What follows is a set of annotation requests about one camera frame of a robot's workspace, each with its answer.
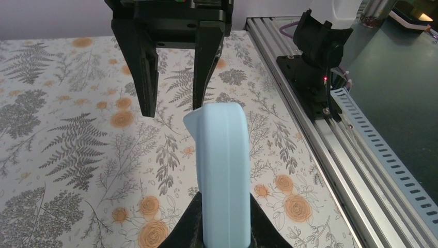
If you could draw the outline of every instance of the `aluminum rail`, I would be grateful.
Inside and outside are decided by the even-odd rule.
[[[351,115],[343,114],[342,123],[331,120],[311,122],[292,88],[283,76],[276,58],[300,52],[278,32],[273,18],[250,18],[249,32],[290,115],[301,127],[307,145],[314,152],[317,167],[326,181],[344,219],[355,233],[360,247],[438,247],[438,241],[422,219],[415,214],[404,195],[382,170],[379,160],[357,133]],[[332,92],[342,105],[348,93]]]

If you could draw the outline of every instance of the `table surface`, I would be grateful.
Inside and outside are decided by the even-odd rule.
[[[438,203],[438,44],[393,22],[380,29],[358,23],[342,64],[351,95],[421,186]]]
[[[114,37],[0,42],[1,247],[157,247],[174,228],[198,190],[194,51],[158,52],[151,119]],[[251,192],[286,240],[354,247],[246,32],[225,39],[206,98],[243,106]]]

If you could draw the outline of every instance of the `screw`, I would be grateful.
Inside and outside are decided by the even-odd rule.
[[[328,107],[326,107],[326,108],[322,109],[322,112],[324,114],[326,114],[326,115],[329,115],[330,114],[330,109]]]

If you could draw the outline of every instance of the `dark green surface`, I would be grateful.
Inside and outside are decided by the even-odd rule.
[[[388,21],[353,29],[342,61],[351,95],[438,204],[438,44]]]

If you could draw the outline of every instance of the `metal frame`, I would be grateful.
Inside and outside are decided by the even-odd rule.
[[[303,129],[307,145],[317,155],[318,169],[336,196],[344,219],[356,233],[354,238],[359,242],[358,246],[438,247],[438,240],[430,227],[396,187],[391,176],[385,173],[373,151],[366,148],[369,145],[362,138],[360,129],[356,129],[357,123],[351,121],[351,116],[358,116],[358,108],[348,93],[343,90],[333,92],[337,103],[343,107],[345,122],[311,122],[276,63],[278,56],[297,55],[300,53],[298,49],[279,34],[273,18],[248,19],[246,29],[277,83],[290,115]],[[356,114],[352,113],[351,106],[355,106]]]
[[[372,126],[347,91],[337,90],[333,97],[340,103],[350,125],[354,127],[354,130],[346,134],[348,142],[358,154],[361,153],[359,156],[362,160],[368,161],[363,165],[373,171],[373,180],[380,188],[385,189],[383,197],[397,207],[394,210],[409,223],[408,225],[417,225],[424,235],[436,239],[437,205]]]

